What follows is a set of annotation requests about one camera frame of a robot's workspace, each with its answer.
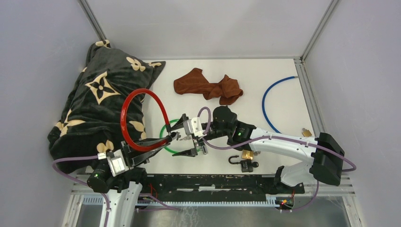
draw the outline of white tabletop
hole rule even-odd
[[[229,106],[238,115],[238,120],[254,124],[256,127],[272,131],[262,113],[262,97],[266,89],[279,79],[297,76],[292,59],[230,59],[230,60],[169,60],[151,90],[162,100],[170,120],[178,119],[182,114],[193,118],[203,106],[211,111],[219,106],[219,98],[205,100],[203,95],[175,93],[173,81],[187,74],[193,68],[203,69],[203,75],[211,83],[219,82],[225,74],[237,79],[244,95]],[[275,86],[267,95],[265,107],[274,126],[284,134],[302,136],[302,128],[309,129],[309,119],[304,96],[298,79],[291,79]],[[164,120],[157,103],[146,96],[143,103],[145,126],[148,138],[158,138]],[[204,112],[200,117],[207,121]],[[211,140],[210,143],[225,147],[227,138]],[[173,141],[169,146],[182,151],[193,148],[192,141]],[[231,165],[228,158],[241,156],[242,152],[234,149],[215,150],[208,147],[209,153],[199,153],[196,157],[172,157],[166,150],[160,151],[142,165],[149,174],[243,174],[239,165]],[[252,174],[273,174],[279,166],[292,165],[296,159],[263,152],[254,158],[259,162]]]

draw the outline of white wall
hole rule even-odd
[[[76,0],[1,1],[0,226],[58,227],[71,182],[47,133],[97,40]]]
[[[300,56],[330,0],[88,0],[114,47],[142,59]]]
[[[357,164],[366,226],[400,226],[401,1],[343,0],[306,70],[327,131]]]

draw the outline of red cable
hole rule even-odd
[[[124,137],[125,141],[127,141],[127,143],[133,149],[135,149],[139,152],[148,152],[148,151],[156,149],[160,146],[163,146],[164,144],[166,144],[167,141],[163,140],[163,141],[160,141],[156,144],[153,144],[153,145],[150,145],[147,147],[139,146],[134,141],[132,141],[132,139],[128,133],[128,130],[127,130],[128,106],[130,105],[131,101],[134,99],[135,96],[137,96],[139,94],[143,94],[143,93],[152,96],[152,98],[154,98],[156,100],[157,104],[159,105],[159,107],[162,111],[166,126],[170,126],[170,123],[169,123],[168,117],[167,117],[167,113],[166,113],[166,109],[164,108],[162,101],[160,101],[159,97],[157,97],[157,95],[155,93],[153,93],[152,91],[145,89],[145,88],[139,88],[139,89],[132,91],[131,94],[129,94],[128,97],[125,99],[124,103],[122,104],[122,109],[121,109],[120,125],[121,125],[122,136]]]

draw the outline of green ring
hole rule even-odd
[[[171,124],[171,123],[174,123],[174,122],[177,122],[177,121],[179,121],[179,119],[171,120],[171,121],[170,121],[170,124]],[[163,132],[164,132],[164,130],[166,130],[166,126],[165,126],[165,125],[163,125],[162,130],[160,130],[159,138],[162,138],[162,137],[163,137]],[[173,154],[178,153],[178,151],[171,150],[171,149],[168,148],[168,147],[165,147],[164,149],[166,149],[166,151],[168,151],[168,152],[170,152],[170,153],[173,153]]]

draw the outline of brown towel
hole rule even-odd
[[[220,105],[231,105],[244,94],[236,79],[224,75],[220,82],[209,83],[203,76],[202,70],[198,68],[194,68],[185,76],[174,80],[174,90],[180,95],[203,94],[206,100],[221,97]]]

